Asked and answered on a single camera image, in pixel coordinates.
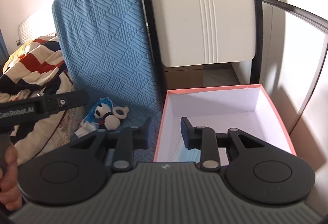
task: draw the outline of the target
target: blue quilted cushion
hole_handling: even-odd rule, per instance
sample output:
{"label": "blue quilted cushion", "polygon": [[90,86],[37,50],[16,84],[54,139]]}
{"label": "blue quilted cushion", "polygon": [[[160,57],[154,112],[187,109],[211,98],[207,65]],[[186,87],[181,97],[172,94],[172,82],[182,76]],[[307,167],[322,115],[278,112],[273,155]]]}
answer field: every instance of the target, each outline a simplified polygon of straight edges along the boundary
{"label": "blue quilted cushion", "polygon": [[52,11],[69,73],[90,95],[86,110],[109,97],[130,108],[120,128],[152,116],[150,149],[135,151],[136,161],[152,161],[162,106],[141,0],[55,0]]}

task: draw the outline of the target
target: pink box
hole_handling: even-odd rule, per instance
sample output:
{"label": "pink box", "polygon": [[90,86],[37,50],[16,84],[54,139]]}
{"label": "pink box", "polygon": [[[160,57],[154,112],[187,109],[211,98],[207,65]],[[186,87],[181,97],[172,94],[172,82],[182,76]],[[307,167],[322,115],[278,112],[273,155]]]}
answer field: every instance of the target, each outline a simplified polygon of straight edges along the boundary
{"label": "pink box", "polygon": [[[168,90],[159,129],[154,162],[199,162],[199,150],[184,147],[180,119],[226,133],[239,128],[286,152],[296,155],[277,109],[262,85]],[[221,165],[227,165],[219,148]]]}

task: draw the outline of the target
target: red and white blanket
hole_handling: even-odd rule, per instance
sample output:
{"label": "red and white blanket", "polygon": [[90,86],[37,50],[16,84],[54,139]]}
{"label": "red and white blanket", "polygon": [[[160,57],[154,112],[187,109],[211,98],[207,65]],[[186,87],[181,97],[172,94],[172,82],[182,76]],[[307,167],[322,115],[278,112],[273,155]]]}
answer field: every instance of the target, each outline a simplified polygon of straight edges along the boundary
{"label": "red and white blanket", "polygon": [[[25,48],[0,77],[0,103],[73,91],[58,37],[40,37]],[[47,119],[17,125],[11,141],[18,150],[18,163],[49,152],[70,139],[75,109]]]}

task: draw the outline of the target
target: metal rod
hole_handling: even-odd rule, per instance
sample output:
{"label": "metal rod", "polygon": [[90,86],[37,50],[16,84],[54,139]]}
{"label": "metal rod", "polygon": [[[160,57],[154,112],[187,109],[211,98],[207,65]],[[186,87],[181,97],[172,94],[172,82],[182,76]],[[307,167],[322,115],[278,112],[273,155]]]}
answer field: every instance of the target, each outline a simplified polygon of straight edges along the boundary
{"label": "metal rod", "polygon": [[288,13],[291,13],[294,16],[299,17],[300,19],[304,20],[305,22],[313,25],[317,29],[321,30],[322,32],[328,34],[328,21],[322,17],[319,17],[311,12],[308,12],[304,9],[301,9],[296,6],[292,6],[290,4],[278,1],[278,0],[262,0],[262,2],[278,7]]}

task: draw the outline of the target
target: finger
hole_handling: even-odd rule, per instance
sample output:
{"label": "finger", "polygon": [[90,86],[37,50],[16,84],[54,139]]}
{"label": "finger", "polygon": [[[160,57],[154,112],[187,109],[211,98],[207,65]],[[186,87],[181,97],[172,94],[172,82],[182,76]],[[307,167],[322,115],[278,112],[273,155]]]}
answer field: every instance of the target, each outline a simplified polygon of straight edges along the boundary
{"label": "finger", "polygon": [[8,146],[8,148],[5,152],[5,161],[6,161],[7,165],[11,165],[14,162],[16,162],[17,158],[18,158],[17,150],[16,150],[15,146],[13,145],[13,143],[10,143],[10,145]]}
{"label": "finger", "polygon": [[17,201],[17,199],[19,199],[20,196],[21,196],[21,193],[18,189],[18,186],[16,185],[8,191],[0,192],[0,202],[4,205],[13,203],[13,202]]}
{"label": "finger", "polygon": [[7,210],[13,211],[22,207],[22,197],[20,196],[15,202],[6,205]]}
{"label": "finger", "polygon": [[0,189],[2,191],[8,191],[17,184],[17,163],[13,163],[7,166],[7,171],[3,178],[0,180]]}

